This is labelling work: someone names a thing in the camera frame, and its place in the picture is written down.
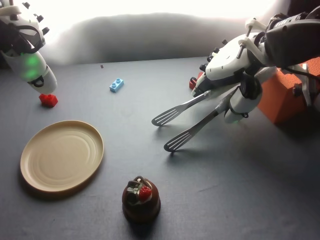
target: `beige plate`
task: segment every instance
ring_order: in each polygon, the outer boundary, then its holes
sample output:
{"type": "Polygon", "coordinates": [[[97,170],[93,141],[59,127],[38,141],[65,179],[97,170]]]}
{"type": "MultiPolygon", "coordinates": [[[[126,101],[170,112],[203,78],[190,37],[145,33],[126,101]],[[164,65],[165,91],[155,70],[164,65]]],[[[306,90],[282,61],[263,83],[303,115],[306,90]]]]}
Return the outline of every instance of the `beige plate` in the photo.
{"type": "Polygon", "coordinates": [[[99,167],[104,143],[82,121],[61,121],[39,131],[25,146],[20,162],[24,179],[44,192],[61,192],[85,182],[99,167]]]}

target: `blue block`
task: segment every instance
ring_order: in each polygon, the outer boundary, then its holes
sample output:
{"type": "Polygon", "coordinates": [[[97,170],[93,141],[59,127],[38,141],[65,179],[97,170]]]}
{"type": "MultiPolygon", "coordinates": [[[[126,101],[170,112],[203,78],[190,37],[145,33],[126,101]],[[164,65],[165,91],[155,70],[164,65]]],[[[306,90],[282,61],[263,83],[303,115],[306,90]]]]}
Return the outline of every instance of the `blue block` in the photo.
{"type": "Polygon", "coordinates": [[[120,78],[117,78],[111,85],[110,85],[110,91],[111,92],[118,92],[118,90],[125,84],[125,82],[120,79],[120,78]]]}

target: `chocolate cake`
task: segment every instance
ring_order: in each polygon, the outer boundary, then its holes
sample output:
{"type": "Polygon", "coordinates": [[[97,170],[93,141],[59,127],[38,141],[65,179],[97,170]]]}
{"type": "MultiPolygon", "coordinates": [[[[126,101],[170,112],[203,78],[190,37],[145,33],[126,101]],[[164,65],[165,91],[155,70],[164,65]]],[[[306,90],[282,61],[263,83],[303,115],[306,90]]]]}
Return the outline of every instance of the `chocolate cake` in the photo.
{"type": "Polygon", "coordinates": [[[158,215],[160,206],[158,189],[151,181],[137,176],[128,182],[122,194],[122,209],[128,220],[148,223],[158,215]]]}

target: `metal spatula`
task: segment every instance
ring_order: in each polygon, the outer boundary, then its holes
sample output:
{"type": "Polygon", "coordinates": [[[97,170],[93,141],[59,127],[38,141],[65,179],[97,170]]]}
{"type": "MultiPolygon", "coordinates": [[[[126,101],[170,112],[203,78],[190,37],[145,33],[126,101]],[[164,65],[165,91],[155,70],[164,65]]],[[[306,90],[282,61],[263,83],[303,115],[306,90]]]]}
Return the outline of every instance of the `metal spatula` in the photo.
{"type": "Polygon", "coordinates": [[[197,134],[207,123],[209,123],[212,119],[218,116],[220,113],[224,112],[225,110],[229,109],[229,102],[230,98],[234,94],[235,90],[230,92],[227,96],[225,96],[219,104],[215,107],[215,109],[209,113],[204,119],[198,122],[193,127],[183,131],[182,133],[178,134],[170,141],[168,141],[163,147],[168,152],[175,152],[178,148],[183,146],[187,143],[190,139],[193,138],[194,135],[197,134]]]}
{"type": "Polygon", "coordinates": [[[152,124],[158,127],[163,126],[164,124],[172,121],[176,117],[178,117],[183,111],[186,109],[192,107],[193,105],[201,102],[202,100],[206,99],[210,96],[211,90],[208,90],[204,92],[203,94],[195,97],[194,99],[191,99],[190,101],[187,101],[185,103],[182,103],[181,105],[175,106],[160,115],[156,116],[154,119],[152,119],[152,124]]]}

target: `tabletop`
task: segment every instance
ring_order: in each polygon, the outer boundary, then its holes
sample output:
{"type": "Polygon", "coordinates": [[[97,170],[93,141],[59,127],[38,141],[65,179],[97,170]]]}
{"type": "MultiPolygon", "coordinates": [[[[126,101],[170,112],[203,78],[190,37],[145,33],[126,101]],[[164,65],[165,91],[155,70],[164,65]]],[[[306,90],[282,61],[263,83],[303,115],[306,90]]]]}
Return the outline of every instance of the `tabletop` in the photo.
{"type": "Polygon", "coordinates": [[[191,107],[158,128],[151,120],[192,98],[190,77],[205,57],[53,66],[58,103],[11,71],[0,72],[1,240],[302,240],[320,237],[320,129],[303,114],[282,126],[255,109],[226,124],[218,116],[181,151],[163,145],[210,113],[219,99],[191,107]],[[124,80],[117,92],[109,90],[124,80]],[[28,192],[20,158],[30,138],[64,120],[93,125],[104,141],[96,176],[82,190],[47,200],[28,192]],[[127,182],[142,175],[161,210],[135,225],[122,212],[127,182]]]}

